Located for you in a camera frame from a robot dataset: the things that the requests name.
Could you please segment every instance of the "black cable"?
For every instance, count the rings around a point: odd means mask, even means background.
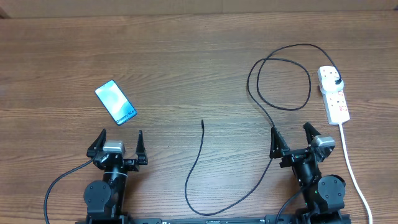
[[[201,152],[201,147],[202,147],[202,145],[203,145],[203,139],[204,139],[204,137],[205,137],[205,123],[203,122],[203,120],[201,121],[201,129],[202,129],[202,132],[201,132],[201,141],[200,141],[199,153],[198,153],[198,156],[197,156],[196,161],[193,163],[193,166],[192,166],[192,168],[191,168],[191,171],[189,172],[189,174],[188,174],[188,176],[187,176],[187,180],[185,181],[184,193],[185,193],[185,200],[187,201],[188,206],[191,208],[191,210],[192,210],[193,212],[195,212],[196,214],[199,214],[199,215],[203,215],[203,216],[211,216],[211,215],[219,214],[219,213],[221,213],[221,212],[223,212],[223,211],[225,211],[225,210],[227,210],[227,209],[232,208],[233,206],[237,205],[239,202],[242,202],[244,199],[246,199],[249,195],[251,195],[251,194],[256,190],[256,188],[260,185],[262,179],[264,178],[264,176],[265,176],[265,174],[266,174],[266,172],[267,172],[267,170],[268,170],[268,167],[270,166],[270,164],[271,164],[271,162],[272,162],[272,159],[269,161],[268,166],[267,166],[267,168],[265,169],[264,173],[262,174],[262,176],[261,176],[259,182],[258,182],[258,183],[256,184],[256,186],[254,186],[253,189],[252,189],[249,193],[247,193],[243,198],[239,199],[237,202],[233,203],[232,205],[230,205],[230,206],[228,206],[228,207],[226,207],[226,208],[221,209],[221,210],[218,211],[218,212],[213,212],[213,213],[202,213],[202,212],[198,212],[198,211],[196,211],[195,209],[193,209],[192,206],[191,206],[191,204],[189,203],[189,200],[188,200],[188,197],[187,197],[187,185],[188,185],[189,177],[191,176],[191,173],[192,173],[193,169],[195,168],[195,166],[196,166],[196,164],[197,164],[197,162],[198,162],[198,160],[199,160],[199,156],[200,156],[200,152]]]
[[[63,177],[65,177],[66,175],[71,174],[71,173],[75,172],[76,170],[79,170],[79,169],[81,169],[81,168],[87,166],[87,165],[90,164],[91,162],[93,162],[93,161],[94,161],[94,158],[95,158],[95,156],[94,156],[92,159],[90,159],[88,162],[85,162],[84,164],[82,164],[82,165],[80,165],[80,166],[78,166],[78,167],[76,167],[76,168],[74,168],[74,169],[72,169],[72,170],[70,170],[70,171],[68,171],[68,172],[66,172],[66,173],[64,173],[64,174],[62,174],[61,176],[57,177],[57,178],[51,183],[51,185],[50,185],[49,189],[47,190],[47,193],[45,194],[45,197],[44,197],[44,220],[45,220],[45,223],[46,223],[46,224],[50,224],[50,222],[49,222],[49,216],[47,215],[47,201],[49,200],[49,195],[50,195],[50,192],[51,192],[51,190],[52,190],[52,187],[54,187],[54,185],[55,185],[60,179],[62,179]]]
[[[267,117],[268,117],[268,119],[269,119],[269,121],[271,122],[271,124],[272,124],[273,127],[275,127],[275,123],[274,123],[274,121],[272,120],[271,116],[270,116],[269,113],[266,111],[266,109],[264,109],[264,107],[262,107],[261,104],[260,104],[256,99],[254,99],[253,95],[252,95],[251,92],[250,92],[250,88],[249,88],[250,76],[251,76],[251,74],[252,74],[254,68],[256,67],[256,65],[257,65],[259,62],[262,62],[261,66],[260,66],[260,69],[259,69],[259,71],[258,71],[258,74],[257,74],[257,82],[256,82],[256,83],[257,83],[257,93],[258,93],[258,95],[260,96],[261,100],[264,101],[265,103],[267,103],[269,106],[271,106],[271,107],[273,107],[273,108],[277,108],[277,109],[279,109],[279,110],[296,111],[296,110],[302,109],[302,108],[308,103],[308,101],[310,100],[310,97],[311,97],[311,77],[310,77],[310,73],[308,72],[308,70],[307,70],[303,65],[301,65],[301,64],[299,64],[299,63],[297,63],[297,62],[294,62],[294,61],[292,61],[292,60],[284,59],[284,58],[271,58],[271,56],[272,56],[274,53],[276,53],[277,51],[280,51],[280,50],[282,50],[282,49],[286,49],[286,48],[288,48],[288,47],[295,47],[295,46],[311,46],[311,47],[315,47],[315,48],[317,48],[318,50],[322,51],[322,52],[326,55],[326,57],[329,59],[329,61],[331,62],[331,64],[336,68],[336,71],[337,71],[337,73],[338,73],[338,75],[339,75],[339,79],[336,81],[336,84],[339,84],[339,83],[341,82],[341,74],[340,74],[340,71],[338,70],[337,66],[335,65],[335,63],[332,61],[332,59],[329,57],[329,55],[328,55],[323,49],[321,49],[320,47],[318,47],[318,46],[316,46],[316,45],[313,45],[313,44],[293,44],[293,45],[288,45],[288,46],[285,46],[285,47],[281,47],[281,48],[276,49],[276,50],[274,50],[273,52],[271,52],[266,58],[262,58],[262,59],[258,60],[258,61],[253,65],[253,67],[251,68],[251,70],[250,70],[250,72],[249,72],[248,80],[247,80],[247,82],[246,82],[246,88],[247,88],[248,93],[249,93],[250,97],[252,98],[252,100],[263,110],[263,112],[265,112],[265,114],[267,115]],[[283,108],[283,107],[280,107],[280,106],[273,105],[272,103],[268,102],[268,101],[263,97],[263,95],[261,94],[260,89],[259,89],[259,79],[260,79],[261,70],[262,70],[264,64],[267,62],[267,60],[280,60],[280,61],[283,61],[283,62],[290,62],[290,63],[292,63],[292,64],[298,65],[300,68],[302,68],[302,69],[305,71],[305,73],[306,73],[307,76],[308,76],[308,96],[307,96],[307,99],[305,100],[305,102],[304,102],[304,104],[303,104],[302,106],[299,106],[298,108]],[[189,174],[188,174],[188,176],[187,176],[187,180],[185,181],[185,190],[184,190],[184,192],[185,192],[185,200],[187,201],[188,206],[191,208],[191,210],[192,210],[193,212],[195,212],[195,213],[197,213],[197,214],[199,214],[199,215],[203,215],[203,216],[211,216],[211,215],[219,214],[219,213],[221,213],[221,212],[223,212],[223,211],[225,211],[225,210],[227,210],[227,209],[229,209],[229,208],[231,208],[231,207],[237,205],[239,202],[243,201],[243,200],[244,200],[245,198],[247,198],[251,193],[253,193],[253,192],[255,191],[255,189],[260,185],[262,179],[264,178],[264,176],[265,176],[265,174],[266,174],[266,172],[267,172],[267,170],[268,170],[268,167],[270,166],[270,164],[271,164],[271,162],[272,162],[272,159],[269,161],[268,166],[266,167],[264,173],[262,174],[262,176],[261,176],[259,182],[258,182],[258,183],[256,184],[256,186],[254,186],[254,188],[253,188],[248,194],[246,194],[242,199],[238,200],[237,202],[233,203],[232,205],[230,205],[230,206],[228,206],[228,207],[226,207],[226,208],[224,208],[224,209],[221,209],[221,210],[218,211],[218,212],[214,212],[214,213],[201,213],[201,212],[198,212],[198,211],[196,211],[195,209],[192,208],[192,206],[190,205],[190,203],[189,203],[189,201],[188,201],[188,197],[187,197],[187,185],[188,185],[189,177],[191,176],[191,173],[192,173],[193,169],[195,168],[195,166],[196,166],[196,164],[197,164],[197,162],[198,162],[198,160],[199,160],[201,148],[202,148],[202,145],[203,145],[203,138],[204,138],[204,136],[205,136],[205,124],[204,124],[203,120],[201,121],[201,127],[202,127],[202,135],[201,135],[201,143],[200,143],[199,153],[198,153],[198,156],[197,156],[197,159],[196,159],[195,163],[193,163],[193,166],[192,166],[192,168],[191,168],[191,170],[190,170],[190,172],[189,172]],[[285,205],[281,208],[281,210],[280,210],[279,213],[278,213],[278,216],[277,216],[278,218],[279,218],[280,214],[283,212],[284,208],[287,206],[287,204],[289,204],[291,200],[293,200],[295,197],[297,197],[299,194],[301,194],[303,190],[305,190],[305,187],[302,188],[302,189],[301,189],[299,192],[297,192],[295,195],[293,195],[293,197],[290,198],[290,199],[285,203]]]
[[[262,62],[261,66],[260,66],[260,69],[259,69],[259,71],[258,71],[258,74],[257,74],[257,82],[256,82],[256,85],[257,85],[257,93],[258,93],[258,95],[260,96],[261,100],[264,101],[265,103],[267,103],[269,106],[271,106],[271,107],[273,107],[273,108],[277,108],[277,109],[279,109],[279,110],[296,111],[296,110],[299,110],[299,109],[303,108],[303,107],[308,103],[308,101],[310,100],[310,96],[311,96],[311,77],[310,77],[309,72],[307,71],[307,69],[305,69],[305,67],[304,67],[303,65],[301,65],[301,64],[299,64],[299,63],[297,63],[297,62],[294,62],[294,61],[292,61],[292,60],[284,59],[284,58],[271,58],[271,56],[273,56],[273,54],[276,53],[277,51],[280,51],[280,50],[282,50],[282,49],[286,49],[286,48],[288,48],[288,47],[295,47],[295,46],[311,46],[311,47],[315,47],[315,48],[317,48],[318,50],[322,51],[322,53],[324,53],[325,56],[329,59],[329,61],[331,62],[331,64],[336,68],[336,71],[337,71],[337,73],[338,73],[338,75],[339,75],[339,79],[336,81],[336,84],[339,84],[339,83],[341,82],[341,74],[340,74],[340,71],[338,70],[337,66],[335,65],[335,63],[332,61],[332,59],[329,57],[329,55],[328,55],[323,49],[321,49],[320,47],[318,47],[318,46],[316,46],[316,45],[313,45],[313,44],[293,44],[293,45],[288,45],[288,46],[285,46],[285,47],[281,47],[281,48],[276,49],[276,50],[274,50],[273,52],[271,52],[266,58],[262,58],[262,59],[258,60],[258,61],[253,65],[253,67],[251,68],[251,70],[250,70],[250,72],[249,72],[248,80],[247,80],[247,82],[246,82],[246,88],[247,88],[248,93],[249,93],[250,97],[252,98],[252,100],[263,110],[263,112],[265,112],[265,114],[267,115],[267,117],[268,117],[268,119],[270,120],[270,122],[271,122],[271,124],[272,124],[273,127],[275,127],[275,123],[274,123],[274,121],[272,120],[271,116],[270,116],[269,113],[260,105],[260,103],[259,103],[256,99],[254,99],[253,95],[252,95],[251,92],[250,92],[250,88],[249,88],[250,76],[251,76],[251,74],[252,74],[254,68],[256,67],[256,65],[257,65],[259,62]],[[309,87],[308,87],[308,96],[307,96],[307,99],[305,100],[305,103],[304,103],[302,106],[299,106],[298,108],[283,108],[283,107],[280,107],[280,106],[273,105],[272,103],[268,102],[268,101],[263,97],[263,95],[261,94],[260,89],[259,89],[259,79],[260,79],[261,70],[262,70],[264,64],[265,64],[268,60],[280,60],[280,61],[284,61],[284,62],[290,62],[290,63],[292,63],[292,64],[298,65],[299,67],[301,67],[301,68],[305,71],[305,73],[306,73],[307,76],[308,76],[308,84],[309,84]]]
[[[314,156],[314,160],[315,160],[315,161],[314,161],[314,163],[315,163],[315,170],[318,170],[317,155],[315,154],[315,152],[313,152],[313,156]],[[279,212],[278,212],[278,215],[276,216],[275,224],[278,224],[279,217],[280,217],[280,215],[282,214],[282,212],[284,212],[286,206],[287,206],[293,199],[295,199],[295,198],[296,198],[297,196],[299,196],[302,192],[304,192],[304,190],[307,190],[307,189],[311,186],[311,183],[315,180],[315,178],[317,177],[317,175],[318,175],[318,174],[315,174],[315,175],[312,177],[312,179],[311,179],[311,181],[309,182],[309,184],[307,184],[305,187],[302,187],[296,194],[294,194],[291,198],[289,198],[289,199],[284,203],[284,205],[282,206],[282,208],[280,208],[280,210],[279,210]]]

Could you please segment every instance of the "phone screen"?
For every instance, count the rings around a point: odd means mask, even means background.
[[[137,111],[113,80],[96,89],[95,93],[116,124],[121,125],[137,114]]]

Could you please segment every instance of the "electrical outlet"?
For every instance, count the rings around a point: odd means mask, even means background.
[[[348,107],[343,90],[322,95],[329,124],[339,124],[349,120]]]
[[[322,66],[318,69],[318,78],[319,78],[319,88],[323,94],[334,93],[337,91],[341,91],[344,88],[344,81],[336,84],[336,80],[338,80],[339,74],[337,70],[333,66]]]

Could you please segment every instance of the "wooden table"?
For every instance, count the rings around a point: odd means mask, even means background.
[[[0,223],[43,223],[50,183],[88,160],[86,149],[103,128],[108,139],[126,143],[127,156],[138,130],[144,132],[149,165],[130,173],[124,206],[133,217],[199,217],[185,202],[184,183],[198,153],[201,119],[206,134],[188,185],[191,203],[214,212],[237,201],[269,161],[271,126],[248,97],[248,72],[272,50],[301,42],[324,48],[341,70],[354,173],[375,222],[396,223],[397,23],[394,11],[0,20]],[[306,121],[336,139],[320,169],[345,179],[342,212],[366,223],[338,127],[327,123],[317,87],[317,69],[330,63],[310,47],[277,56],[303,64],[313,91],[299,111],[265,108],[293,149],[306,145]],[[138,111],[122,126],[94,93],[110,79]],[[260,88],[269,101],[294,107],[304,102],[308,80],[295,65],[267,62]],[[277,213],[299,189],[292,170],[278,163],[250,197],[216,217]],[[84,219],[83,191],[102,175],[90,165],[62,179],[50,194],[51,223]],[[300,198],[286,212],[303,206]]]

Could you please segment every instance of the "power strip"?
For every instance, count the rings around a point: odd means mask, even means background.
[[[348,121],[349,113],[344,92],[342,89],[339,90],[340,88],[331,87],[335,85],[335,79],[338,79],[337,70],[333,66],[320,67],[318,78],[329,124],[337,125]]]
[[[361,189],[356,182],[354,172],[349,163],[346,140],[344,137],[343,123],[349,120],[349,113],[347,107],[347,101],[344,96],[343,87],[344,83],[336,84],[335,80],[339,79],[337,70],[333,66],[322,66],[318,70],[319,87],[323,95],[323,101],[325,102],[326,115],[328,116],[329,124],[338,124],[341,134],[341,143],[343,145],[344,157],[346,159],[348,172],[353,180],[356,191],[361,197],[366,211],[369,216],[369,224],[373,224],[373,217],[371,209],[365,196],[362,194]]]

